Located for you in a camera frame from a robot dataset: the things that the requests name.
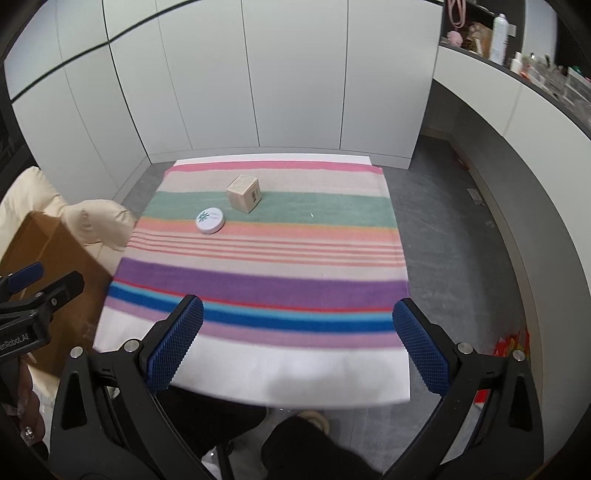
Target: black pants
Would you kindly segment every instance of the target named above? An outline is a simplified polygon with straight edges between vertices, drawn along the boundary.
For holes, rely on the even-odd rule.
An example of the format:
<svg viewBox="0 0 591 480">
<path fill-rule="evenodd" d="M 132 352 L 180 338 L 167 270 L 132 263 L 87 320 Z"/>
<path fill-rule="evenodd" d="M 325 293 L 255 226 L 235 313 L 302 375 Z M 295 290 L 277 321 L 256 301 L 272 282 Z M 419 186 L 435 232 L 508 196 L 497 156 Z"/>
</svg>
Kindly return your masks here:
<svg viewBox="0 0 591 480">
<path fill-rule="evenodd" d="M 157 395 L 166 415 L 196 456 L 253 429 L 264 407 L 217 400 L 170 387 Z M 381 474 L 358 455 L 341 448 L 309 422 L 281 422 L 261 449 L 267 480 L 374 480 Z"/>
</svg>

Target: striped blanket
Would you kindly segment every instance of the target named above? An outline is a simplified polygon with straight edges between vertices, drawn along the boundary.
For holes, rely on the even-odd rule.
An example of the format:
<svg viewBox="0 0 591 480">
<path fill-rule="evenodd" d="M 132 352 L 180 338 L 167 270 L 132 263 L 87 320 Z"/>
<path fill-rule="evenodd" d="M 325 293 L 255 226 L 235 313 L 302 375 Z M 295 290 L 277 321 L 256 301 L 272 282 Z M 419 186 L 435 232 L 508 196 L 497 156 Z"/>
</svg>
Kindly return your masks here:
<svg viewBox="0 0 591 480">
<path fill-rule="evenodd" d="M 408 358 L 392 327 L 408 280 L 382 170 L 366 157 L 252 157 L 166 172 L 113 279 L 95 347 L 141 338 L 192 293 L 204 324 L 177 385 L 291 407 L 408 400 Z M 263 194 L 250 214 L 225 192 L 242 173 Z M 208 207 L 226 216 L 211 236 L 195 224 Z"/>
</svg>

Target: blue stripe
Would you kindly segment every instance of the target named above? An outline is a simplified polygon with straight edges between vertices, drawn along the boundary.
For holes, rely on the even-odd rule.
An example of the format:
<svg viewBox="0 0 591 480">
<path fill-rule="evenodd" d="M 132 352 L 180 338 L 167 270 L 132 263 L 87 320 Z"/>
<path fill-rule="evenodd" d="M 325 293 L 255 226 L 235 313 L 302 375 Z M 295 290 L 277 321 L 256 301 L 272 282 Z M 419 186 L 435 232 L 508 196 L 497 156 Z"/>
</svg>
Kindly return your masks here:
<svg viewBox="0 0 591 480">
<path fill-rule="evenodd" d="M 111 287 L 124 290 L 129 293 L 135 293 L 140 297 L 161 300 L 164 302 L 178 303 L 183 299 L 182 295 L 162 293 L 142 287 L 133 287 L 131 285 L 126 285 L 116 281 L 111 284 Z M 321 320 L 324 322 L 367 322 L 371 320 L 374 322 L 389 322 L 392 319 L 392 312 L 300 312 L 298 310 L 278 310 L 269 309 L 266 307 L 245 307 L 241 305 L 231 305 L 227 303 L 209 301 L 204 301 L 203 304 L 205 305 L 206 309 L 217 310 L 219 312 L 257 317 L 274 317 L 285 320 Z"/>
<path fill-rule="evenodd" d="M 170 313 L 176 307 L 178 300 L 167 300 L 152 296 L 142 295 L 128 289 L 121 289 L 111 285 L 109 296 L 146 307 L 159 312 Z M 210 322 L 226 323 L 229 325 L 241 325 L 255 328 L 267 328 L 274 330 L 292 330 L 303 332 L 324 333 L 358 333 L 358 332 L 390 332 L 394 330 L 390 318 L 376 320 L 310 320 L 305 316 L 298 317 L 297 312 L 290 312 L 289 317 L 277 317 L 270 314 L 240 314 L 232 309 L 218 309 L 218 304 L 204 303 L 204 318 Z"/>
</svg>

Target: round white container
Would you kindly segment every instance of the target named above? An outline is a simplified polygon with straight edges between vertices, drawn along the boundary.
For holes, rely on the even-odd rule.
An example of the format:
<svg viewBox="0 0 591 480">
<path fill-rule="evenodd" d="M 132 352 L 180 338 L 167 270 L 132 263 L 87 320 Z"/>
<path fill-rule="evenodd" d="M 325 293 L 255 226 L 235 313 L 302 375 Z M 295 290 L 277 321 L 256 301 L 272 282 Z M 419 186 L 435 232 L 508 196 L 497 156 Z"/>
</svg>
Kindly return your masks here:
<svg viewBox="0 0 591 480">
<path fill-rule="evenodd" d="M 217 232 L 226 222 L 223 212 L 219 208 L 206 208 L 197 215 L 195 224 L 200 232 L 207 235 Z"/>
</svg>

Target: blue gripper pad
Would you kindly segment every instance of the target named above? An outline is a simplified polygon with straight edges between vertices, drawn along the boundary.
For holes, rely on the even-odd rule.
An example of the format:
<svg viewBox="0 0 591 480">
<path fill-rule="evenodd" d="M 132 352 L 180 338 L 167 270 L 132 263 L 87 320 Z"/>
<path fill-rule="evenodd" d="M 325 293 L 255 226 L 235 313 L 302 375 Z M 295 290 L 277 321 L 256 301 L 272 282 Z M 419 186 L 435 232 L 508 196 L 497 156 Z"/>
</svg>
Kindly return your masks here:
<svg viewBox="0 0 591 480">
<path fill-rule="evenodd" d="M 166 390 L 203 325 L 203 302 L 195 297 L 148 359 L 145 382 L 152 395 Z"/>
<path fill-rule="evenodd" d="M 8 277 L 8 292 L 12 295 L 43 278 L 43 265 L 35 262 Z"/>
<path fill-rule="evenodd" d="M 402 300 L 394 305 L 392 321 L 429 391 L 445 395 L 450 386 L 449 363 Z"/>
</svg>

